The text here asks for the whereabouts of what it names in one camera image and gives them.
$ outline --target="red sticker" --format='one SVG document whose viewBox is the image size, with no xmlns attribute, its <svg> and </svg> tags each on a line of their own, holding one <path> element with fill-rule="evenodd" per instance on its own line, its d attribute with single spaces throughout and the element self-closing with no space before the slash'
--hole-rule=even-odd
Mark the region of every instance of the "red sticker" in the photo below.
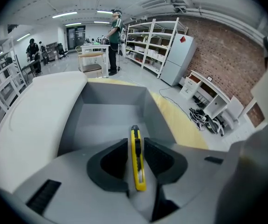
<svg viewBox="0 0 268 224">
<path fill-rule="evenodd" d="M 180 39 L 180 42 L 183 43 L 186 41 L 186 38 L 183 36 L 181 39 Z"/>
</svg>

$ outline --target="person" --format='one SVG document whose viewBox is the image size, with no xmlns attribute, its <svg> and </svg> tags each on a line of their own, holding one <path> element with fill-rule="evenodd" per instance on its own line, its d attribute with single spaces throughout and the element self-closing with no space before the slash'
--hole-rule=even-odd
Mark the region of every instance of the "person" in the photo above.
<svg viewBox="0 0 268 224">
<path fill-rule="evenodd" d="M 31 38 L 29 41 L 29 46 L 27 47 L 27 60 L 38 60 L 36 64 L 34 64 L 35 73 L 39 75 L 41 73 L 41 63 L 40 63 L 40 55 L 39 55 L 39 46 L 34 42 L 34 39 Z"/>
<path fill-rule="evenodd" d="M 40 51 L 41 51 L 41 56 L 42 56 L 42 58 L 44 60 L 44 64 L 46 65 L 46 64 L 48 64 L 50 62 L 49 61 L 49 56 L 47 54 L 47 48 L 46 48 L 45 44 L 42 43 L 42 42 L 39 42 L 39 47 L 40 47 Z"/>
<path fill-rule="evenodd" d="M 119 33 L 122 31 L 123 22 L 121 21 L 122 12 L 120 10 L 114 10 L 112 17 L 113 22 L 111 26 L 111 30 L 108 33 L 107 37 L 109 37 L 109 61 L 110 61 L 110 73 L 109 76 L 113 76 L 117 73 L 116 67 L 116 53 L 118 51 L 119 44 Z"/>
</svg>

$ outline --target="metal shelving unit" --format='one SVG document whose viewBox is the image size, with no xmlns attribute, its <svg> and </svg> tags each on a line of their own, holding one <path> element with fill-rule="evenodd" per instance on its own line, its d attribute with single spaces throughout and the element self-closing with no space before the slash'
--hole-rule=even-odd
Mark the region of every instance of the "metal shelving unit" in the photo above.
<svg viewBox="0 0 268 224">
<path fill-rule="evenodd" d="M 9 49 L 5 51 L 5 43 L 8 43 Z M 26 81 L 20 70 L 18 59 L 14 51 L 12 38 L 0 39 L 0 122 L 8 111 L 12 101 L 20 95 L 20 90 L 26 85 Z M 7 58 L 11 57 L 11 63 L 8 64 Z"/>
<path fill-rule="evenodd" d="M 154 31 L 154 29 L 161 29 L 162 32 L 156 32 Z M 172 33 L 166 33 L 165 30 L 172 30 Z M 170 51 L 171 48 L 171 44 L 172 41 L 174 39 L 174 36 L 176 34 L 176 32 L 178 32 L 178 30 L 183 31 L 184 33 L 186 33 L 187 28 L 184 28 L 184 26 L 179 22 L 179 18 L 177 18 L 175 21 L 156 21 L 156 19 L 153 19 L 152 22 L 146 22 L 146 23 L 140 23 L 140 24 L 135 24 L 135 25 L 131 25 L 128 26 L 128 33 L 127 33 L 127 41 L 126 44 L 128 45 L 129 43 L 133 43 L 134 45 L 145 45 L 145 50 L 144 52 L 141 51 L 137 51 L 137 50 L 133 50 L 131 48 L 129 48 L 127 46 L 127 50 L 134 52 L 134 53 L 138 53 L 143 55 L 143 61 L 137 61 L 136 59 L 134 59 L 133 57 L 128 57 L 129 59 L 137 62 L 138 64 L 141 65 L 141 68 L 143 69 L 143 67 L 146 67 L 147 69 L 151 70 L 152 72 L 156 73 L 158 76 L 157 78 L 160 77 L 161 72 L 163 70 L 166 58 L 168 56 L 168 53 Z M 148 39 L 147 42 L 140 42 L 140 41 L 131 41 L 130 39 L 137 39 L 137 37 L 141 37 L 143 35 L 147 35 Z M 152 38 L 158 38 L 158 44 L 153 44 L 151 43 L 151 39 Z M 169 40 L 168 45 L 164 46 L 162 45 L 162 39 L 165 40 Z M 158 52 L 160 49 L 164 49 L 166 50 L 165 55 L 163 58 L 156 58 L 150 54 L 148 54 L 148 50 L 152 49 Z M 152 59 L 152 63 L 147 64 L 145 63 L 146 58 L 150 58 Z M 155 68 L 153 66 L 153 64 L 155 63 L 155 61 L 161 62 L 162 64 L 160 65 L 160 69 Z"/>
</svg>

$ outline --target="refrigerator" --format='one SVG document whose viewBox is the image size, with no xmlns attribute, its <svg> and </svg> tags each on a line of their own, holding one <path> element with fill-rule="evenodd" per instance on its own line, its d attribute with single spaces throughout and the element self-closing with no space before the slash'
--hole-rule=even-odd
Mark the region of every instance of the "refrigerator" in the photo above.
<svg viewBox="0 0 268 224">
<path fill-rule="evenodd" d="M 195 39 L 191 36 L 177 33 L 160 78 L 171 86 L 177 85 L 190 64 L 195 51 Z"/>
</svg>

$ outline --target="yellow box cutter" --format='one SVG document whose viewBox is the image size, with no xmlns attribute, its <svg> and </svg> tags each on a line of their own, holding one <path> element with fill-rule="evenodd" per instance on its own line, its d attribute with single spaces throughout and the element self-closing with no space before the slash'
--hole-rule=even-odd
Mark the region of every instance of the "yellow box cutter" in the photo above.
<svg viewBox="0 0 268 224">
<path fill-rule="evenodd" d="M 131 146 L 135 186 L 138 191 L 146 191 L 141 136 L 137 125 L 133 125 L 131 129 Z"/>
</svg>

